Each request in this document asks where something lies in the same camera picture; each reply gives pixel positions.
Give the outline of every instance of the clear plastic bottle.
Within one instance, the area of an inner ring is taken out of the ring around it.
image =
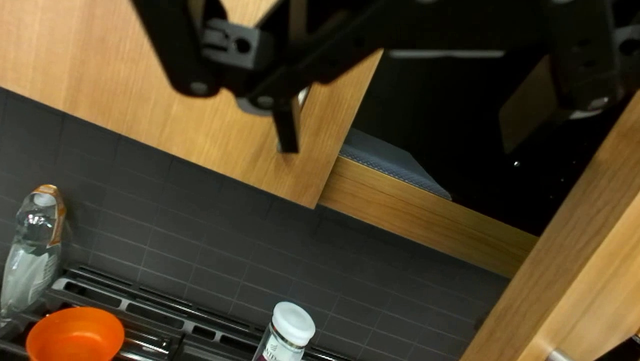
[[[67,210],[54,184],[33,190],[16,213],[15,244],[2,278],[0,314],[33,306],[53,284],[62,257]]]
[[[314,320],[295,304],[278,304],[252,361],[300,361],[316,336]]]

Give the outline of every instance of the orange bowl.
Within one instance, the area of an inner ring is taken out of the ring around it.
[[[73,308],[40,320],[26,338],[31,361],[111,361],[124,344],[119,318],[97,308]]]

